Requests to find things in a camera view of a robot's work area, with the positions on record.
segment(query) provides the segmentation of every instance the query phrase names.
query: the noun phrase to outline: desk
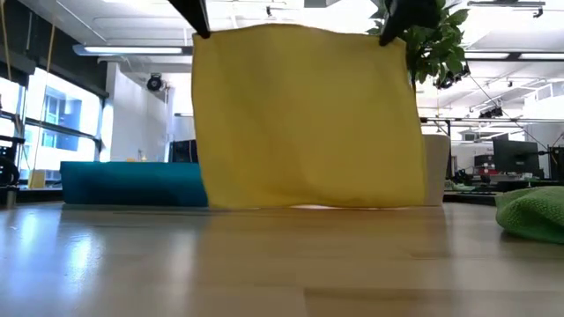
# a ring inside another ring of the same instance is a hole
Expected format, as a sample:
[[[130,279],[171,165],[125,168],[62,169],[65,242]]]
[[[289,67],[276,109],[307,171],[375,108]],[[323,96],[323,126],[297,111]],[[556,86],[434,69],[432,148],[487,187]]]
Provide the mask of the desk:
[[[492,207],[0,213],[2,316],[562,316],[564,247]]]
[[[473,194],[471,191],[445,191],[442,200],[445,203],[470,203],[473,205],[495,206],[495,197],[503,195],[500,192],[492,192],[491,195]]]
[[[564,186],[564,183],[561,181],[500,181],[497,183],[497,188],[504,193],[518,189],[547,186]]]

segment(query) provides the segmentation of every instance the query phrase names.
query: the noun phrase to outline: white wall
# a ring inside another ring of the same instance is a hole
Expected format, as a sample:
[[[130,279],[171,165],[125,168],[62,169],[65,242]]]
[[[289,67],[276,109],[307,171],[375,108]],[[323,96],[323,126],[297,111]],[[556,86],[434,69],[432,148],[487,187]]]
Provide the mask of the white wall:
[[[466,169],[468,174],[474,173],[474,157],[477,155],[494,154],[491,143],[452,144],[452,157],[456,157],[456,167]]]
[[[446,132],[448,130],[446,125],[441,125],[441,128]],[[462,132],[467,132],[469,128],[462,127],[452,127],[450,129],[450,141],[462,141]],[[442,130],[437,129],[436,126],[422,126],[421,132],[423,134],[437,134],[446,136],[446,133]]]
[[[164,161],[167,146],[165,102],[125,76],[117,63],[108,63],[106,89],[110,97],[105,112],[113,113],[103,114],[102,118],[113,120],[102,123],[102,135],[112,130],[111,140],[103,140],[110,150],[110,160],[137,159],[141,151],[148,161]]]
[[[524,117],[533,119],[564,119],[564,96],[551,97],[541,101],[536,101],[534,96],[525,100],[523,108]],[[539,123],[529,124],[525,130],[531,135],[526,135],[528,142],[539,142],[544,146],[564,146],[564,124],[560,123]],[[541,145],[539,151],[545,151]],[[543,155],[539,157],[540,168],[545,170],[545,177],[550,176],[550,157]]]
[[[185,141],[196,138],[194,130],[194,108],[192,106],[192,74],[182,74],[174,78],[175,88],[168,94],[169,106],[172,108],[170,141]]]

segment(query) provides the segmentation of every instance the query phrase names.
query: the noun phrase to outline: green leaves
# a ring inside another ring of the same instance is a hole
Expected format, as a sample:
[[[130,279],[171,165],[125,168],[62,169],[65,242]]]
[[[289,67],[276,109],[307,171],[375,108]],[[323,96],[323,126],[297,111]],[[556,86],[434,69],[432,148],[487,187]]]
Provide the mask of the green leaves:
[[[444,6],[447,4],[447,0],[437,0],[437,7],[439,8],[444,8]]]
[[[449,55],[449,57],[447,57],[447,67],[454,74],[457,74],[462,71],[462,62],[458,59],[458,57],[456,57],[455,54],[451,54]]]
[[[452,53],[456,56],[456,58],[458,58],[459,61],[463,61],[465,60],[465,53],[464,53],[464,49],[461,47],[454,47],[452,48]]]
[[[468,11],[469,9],[458,10],[454,12],[451,16],[447,17],[445,22],[452,26],[460,26],[468,18]]]
[[[367,32],[380,35],[385,23],[387,9],[385,0],[375,0],[378,12],[375,27]],[[412,26],[398,37],[407,43],[405,59],[413,82],[425,83],[430,77],[443,81],[447,72],[457,74],[463,69],[464,49],[460,47],[464,32],[459,26],[468,18],[468,10],[450,14],[454,5],[445,6],[446,0],[435,0],[441,8],[441,21],[436,29]]]

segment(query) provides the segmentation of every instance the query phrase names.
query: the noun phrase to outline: yellow cloth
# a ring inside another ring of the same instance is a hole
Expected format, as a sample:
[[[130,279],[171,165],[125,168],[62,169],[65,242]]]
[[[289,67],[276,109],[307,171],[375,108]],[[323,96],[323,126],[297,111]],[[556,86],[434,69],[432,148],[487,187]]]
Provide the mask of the yellow cloth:
[[[405,44],[305,26],[194,36],[192,99],[210,205],[423,205]]]

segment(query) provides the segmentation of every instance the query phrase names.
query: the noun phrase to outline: green cloth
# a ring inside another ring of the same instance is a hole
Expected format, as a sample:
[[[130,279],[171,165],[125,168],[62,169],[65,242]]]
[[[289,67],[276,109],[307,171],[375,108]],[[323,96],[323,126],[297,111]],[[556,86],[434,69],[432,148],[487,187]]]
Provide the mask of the green cloth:
[[[564,244],[564,187],[527,188],[495,198],[497,223],[515,235]]]

